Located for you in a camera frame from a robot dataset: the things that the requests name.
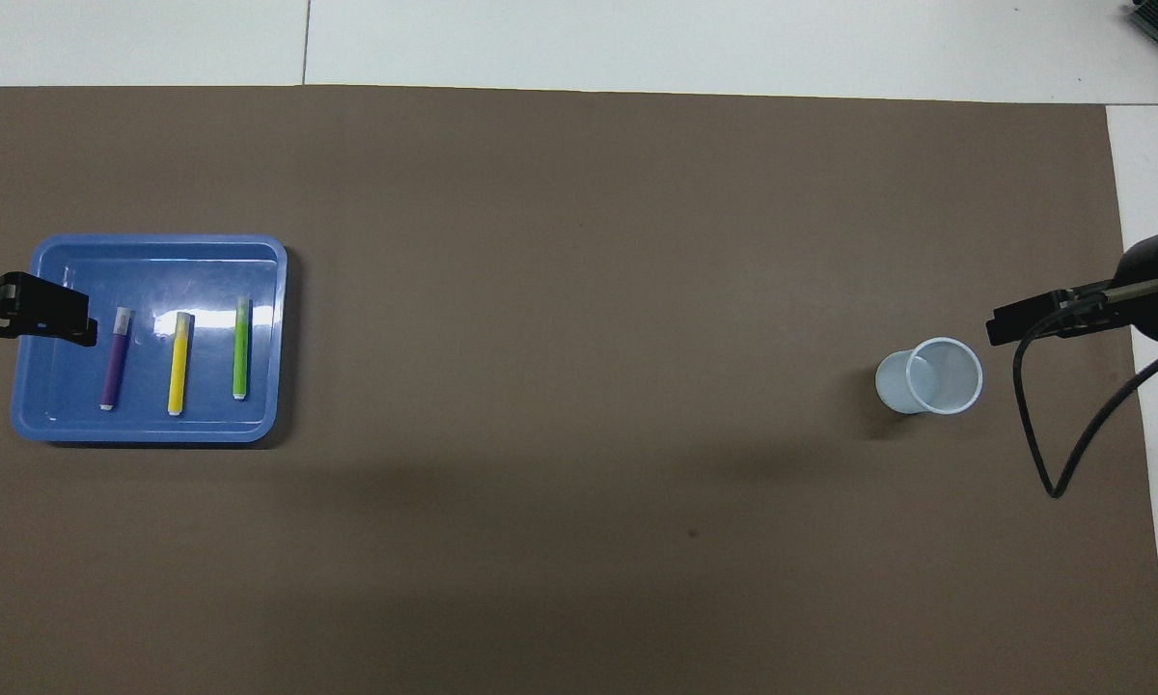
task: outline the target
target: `marker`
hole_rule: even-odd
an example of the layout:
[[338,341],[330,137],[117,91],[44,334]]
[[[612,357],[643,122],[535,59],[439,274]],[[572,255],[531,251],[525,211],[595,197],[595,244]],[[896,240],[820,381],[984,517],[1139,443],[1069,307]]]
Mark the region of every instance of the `marker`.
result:
[[125,352],[129,351],[129,321],[133,309],[116,307],[116,322],[112,323],[112,351],[107,358],[107,375],[103,375],[103,395],[98,398],[100,409],[110,410],[116,407],[116,395],[119,393],[119,380],[125,374]]
[[185,409],[185,370],[189,368],[189,325],[192,314],[176,313],[176,339],[171,345],[171,385],[168,387],[168,415]]
[[249,298],[235,300],[235,353],[232,357],[232,398],[243,401],[249,393]]

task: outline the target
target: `purple marker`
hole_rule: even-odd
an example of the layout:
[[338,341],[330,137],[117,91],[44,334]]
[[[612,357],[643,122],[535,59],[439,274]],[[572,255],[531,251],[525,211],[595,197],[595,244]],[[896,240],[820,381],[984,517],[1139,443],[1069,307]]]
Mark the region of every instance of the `purple marker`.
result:
[[133,309],[116,308],[116,322],[112,324],[112,352],[107,358],[107,375],[103,378],[103,396],[98,401],[100,409],[110,410],[116,407],[116,393],[119,392],[120,375],[125,373],[125,352],[129,348],[129,321]]

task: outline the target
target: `yellow marker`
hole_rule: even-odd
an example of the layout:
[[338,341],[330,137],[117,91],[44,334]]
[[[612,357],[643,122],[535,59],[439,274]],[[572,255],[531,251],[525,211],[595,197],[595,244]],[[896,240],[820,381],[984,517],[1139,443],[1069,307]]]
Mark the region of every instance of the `yellow marker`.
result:
[[185,370],[189,368],[189,327],[192,314],[176,313],[176,342],[171,345],[171,386],[168,387],[168,415],[185,409]]

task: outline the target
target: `green marker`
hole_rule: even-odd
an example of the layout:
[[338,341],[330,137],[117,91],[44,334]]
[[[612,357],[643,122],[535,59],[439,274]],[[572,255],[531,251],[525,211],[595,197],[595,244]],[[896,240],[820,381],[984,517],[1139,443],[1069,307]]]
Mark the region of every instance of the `green marker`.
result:
[[235,300],[235,357],[232,359],[232,398],[249,395],[249,298]]

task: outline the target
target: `cup rim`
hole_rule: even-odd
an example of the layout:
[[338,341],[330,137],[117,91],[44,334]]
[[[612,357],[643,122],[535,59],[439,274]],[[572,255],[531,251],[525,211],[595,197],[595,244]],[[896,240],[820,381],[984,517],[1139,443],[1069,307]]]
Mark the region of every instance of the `cup rim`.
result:
[[[936,408],[936,405],[928,403],[926,401],[923,400],[922,396],[918,395],[918,390],[914,388],[914,379],[910,379],[910,372],[914,370],[914,357],[917,357],[918,352],[922,351],[923,348],[928,348],[938,343],[955,345],[959,349],[961,349],[961,351],[963,351],[963,353],[966,353],[966,356],[969,357],[969,360],[973,361],[973,366],[975,366],[975,371],[977,372],[977,385],[973,390],[973,395],[969,396],[968,401],[963,402],[961,405],[958,405],[955,408]],[[982,395],[982,382],[983,382],[982,360],[977,359],[977,354],[967,344],[959,342],[959,339],[957,338],[946,338],[946,336],[940,336],[939,338],[924,339],[922,343],[917,344],[917,348],[914,348],[913,350],[909,351],[909,359],[906,359],[906,388],[909,388],[909,395],[914,396],[914,400],[917,401],[917,403],[922,405],[923,409],[926,409],[928,412],[931,414],[936,415],[962,414],[965,410],[969,409],[969,405],[975,404],[977,397]]]

